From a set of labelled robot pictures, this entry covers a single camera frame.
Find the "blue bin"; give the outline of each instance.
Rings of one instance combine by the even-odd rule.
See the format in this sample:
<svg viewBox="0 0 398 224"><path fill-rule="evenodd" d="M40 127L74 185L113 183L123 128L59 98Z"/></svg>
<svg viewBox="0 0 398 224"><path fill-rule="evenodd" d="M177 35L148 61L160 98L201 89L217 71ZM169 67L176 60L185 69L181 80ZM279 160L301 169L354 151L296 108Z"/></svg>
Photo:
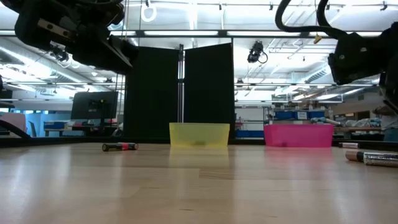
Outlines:
<svg viewBox="0 0 398 224"><path fill-rule="evenodd" d="M308 112L308 118L324 118L325 117L325 112L324 111L309 111Z"/></svg>
<svg viewBox="0 0 398 224"><path fill-rule="evenodd" d="M292 111L276 111L274 119L278 120L294 119L294 113Z"/></svg>

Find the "black panel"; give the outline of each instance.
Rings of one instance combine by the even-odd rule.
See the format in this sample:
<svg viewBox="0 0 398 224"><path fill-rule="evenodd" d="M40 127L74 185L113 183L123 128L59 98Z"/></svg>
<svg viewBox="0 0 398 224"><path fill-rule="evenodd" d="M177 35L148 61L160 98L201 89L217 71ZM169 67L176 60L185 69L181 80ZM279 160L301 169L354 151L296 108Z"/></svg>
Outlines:
<svg viewBox="0 0 398 224"><path fill-rule="evenodd" d="M177 122L178 50L140 47L126 76L123 134L129 138L169 138Z"/></svg>
<svg viewBox="0 0 398 224"><path fill-rule="evenodd" d="M184 122L229 123L234 138L232 44L186 50Z"/></svg>

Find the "red marker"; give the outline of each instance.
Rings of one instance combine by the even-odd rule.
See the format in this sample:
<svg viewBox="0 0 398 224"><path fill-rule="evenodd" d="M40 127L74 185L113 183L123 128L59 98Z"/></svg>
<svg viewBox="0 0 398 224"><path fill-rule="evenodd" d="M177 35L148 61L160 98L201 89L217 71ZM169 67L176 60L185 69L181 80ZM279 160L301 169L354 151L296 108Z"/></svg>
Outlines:
<svg viewBox="0 0 398 224"><path fill-rule="evenodd" d="M102 151L126 151L126 150L137 150L138 144L136 143L111 143L111 144L103 144Z"/></svg>

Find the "computer monitor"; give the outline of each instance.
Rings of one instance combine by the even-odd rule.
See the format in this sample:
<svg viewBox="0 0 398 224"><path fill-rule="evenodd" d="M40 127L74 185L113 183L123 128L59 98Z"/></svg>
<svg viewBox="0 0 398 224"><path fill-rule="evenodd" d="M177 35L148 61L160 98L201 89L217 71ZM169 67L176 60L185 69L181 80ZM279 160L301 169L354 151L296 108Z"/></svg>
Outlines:
<svg viewBox="0 0 398 224"><path fill-rule="evenodd" d="M70 119L108 119L116 117L117 91L79 92L73 98Z"/></svg>

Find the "storage box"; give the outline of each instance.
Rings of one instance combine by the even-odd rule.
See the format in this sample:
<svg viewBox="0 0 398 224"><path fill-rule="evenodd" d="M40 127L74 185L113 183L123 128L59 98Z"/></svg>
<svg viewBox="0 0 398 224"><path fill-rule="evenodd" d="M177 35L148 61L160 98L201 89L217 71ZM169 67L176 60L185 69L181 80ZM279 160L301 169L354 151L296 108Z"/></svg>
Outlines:
<svg viewBox="0 0 398 224"><path fill-rule="evenodd" d="M226 147L229 124L170 123L172 146Z"/></svg>
<svg viewBox="0 0 398 224"><path fill-rule="evenodd" d="M308 118L324 118L325 112L324 111L309 111Z"/></svg>
<svg viewBox="0 0 398 224"><path fill-rule="evenodd" d="M264 126L267 146L331 147L331 124L272 124Z"/></svg>
<svg viewBox="0 0 398 224"><path fill-rule="evenodd" d="M284 120L284 119L294 119L293 111L276 111L274 119Z"/></svg>

